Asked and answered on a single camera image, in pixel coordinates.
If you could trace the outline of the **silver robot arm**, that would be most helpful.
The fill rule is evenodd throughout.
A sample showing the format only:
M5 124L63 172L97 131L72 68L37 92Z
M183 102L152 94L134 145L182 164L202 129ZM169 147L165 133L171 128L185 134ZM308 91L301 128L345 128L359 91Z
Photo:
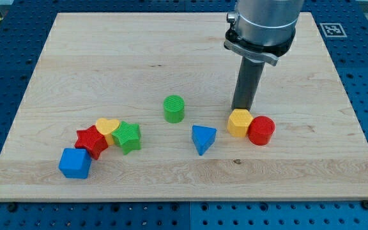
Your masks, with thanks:
M303 0L238 0L227 12L224 48L275 66L291 47Z

